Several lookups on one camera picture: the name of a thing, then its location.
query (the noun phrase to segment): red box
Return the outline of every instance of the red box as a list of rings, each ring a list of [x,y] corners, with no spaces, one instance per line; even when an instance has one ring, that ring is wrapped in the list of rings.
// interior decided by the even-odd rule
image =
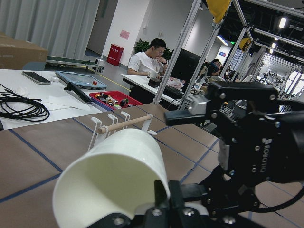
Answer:
[[[114,66],[118,66],[123,51],[123,47],[120,47],[116,44],[112,44],[106,61]]]
[[[111,107],[110,105],[108,105],[106,102],[103,102],[101,100],[99,100],[98,98],[95,97],[95,95],[97,94],[106,94],[106,95],[109,95],[111,96],[113,99],[117,100],[117,103],[119,105],[120,101],[127,98],[129,100],[128,104],[125,105],[124,107],[122,108],[127,108],[128,105],[132,105],[132,106],[137,106],[137,105],[142,105],[142,103],[140,103],[139,101],[133,99],[132,97],[122,93],[122,92],[119,92],[119,91],[108,91],[108,92],[99,92],[99,93],[90,93],[89,96],[91,98],[93,98],[95,101],[99,102],[101,104],[101,106],[103,108],[105,108],[106,110],[110,111],[110,110],[116,110],[115,107]]]

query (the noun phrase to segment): wooden dowel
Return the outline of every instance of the wooden dowel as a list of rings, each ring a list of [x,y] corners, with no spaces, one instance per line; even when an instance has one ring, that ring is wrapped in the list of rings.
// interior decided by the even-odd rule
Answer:
[[[127,127],[129,125],[136,124],[136,123],[139,123],[139,122],[142,122],[142,121],[145,121],[145,120],[150,120],[150,119],[151,119],[151,116],[146,115],[146,116],[143,116],[143,117],[138,117],[136,119],[128,120],[128,121],[121,122],[121,123],[114,124],[114,125],[110,125],[110,126],[107,126],[107,128],[110,132],[110,131],[117,130],[119,128]],[[98,134],[104,134],[106,132],[106,129],[104,127],[101,127],[97,130],[97,132],[98,132]]]

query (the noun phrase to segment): man's hand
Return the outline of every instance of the man's hand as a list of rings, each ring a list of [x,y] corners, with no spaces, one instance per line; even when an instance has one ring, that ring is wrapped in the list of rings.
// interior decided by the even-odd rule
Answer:
[[[167,60],[162,56],[157,56],[156,60],[158,63],[167,63]]]

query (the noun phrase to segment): ceiling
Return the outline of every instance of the ceiling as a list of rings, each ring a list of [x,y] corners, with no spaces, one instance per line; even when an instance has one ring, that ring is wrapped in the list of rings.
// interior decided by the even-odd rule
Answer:
[[[272,55],[282,58],[291,63],[302,66],[304,65],[304,17],[293,16],[289,13],[270,9],[265,6],[260,6],[256,3],[252,3],[246,0],[238,0],[238,2],[245,17],[246,23],[250,28],[250,34],[254,40],[254,44],[250,52],[258,52],[258,50],[261,48],[260,45],[271,47],[273,43],[276,43],[275,49],[281,53],[274,51]],[[275,3],[289,8],[299,8],[297,10],[301,10],[304,13],[304,9],[302,8],[304,7],[304,1],[302,0],[268,0],[267,2]],[[278,24],[282,17],[286,17],[287,22],[284,28],[279,28]],[[235,4],[232,3],[228,9],[228,14],[225,17],[218,34],[227,41],[236,41],[242,28],[243,24],[240,20]],[[303,44],[303,47],[297,47],[281,40],[275,41],[274,37],[269,37],[264,34],[262,35],[258,32],[255,32],[255,30],[264,31],[268,34],[275,34],[277,36],[294,41],[299,45]]]

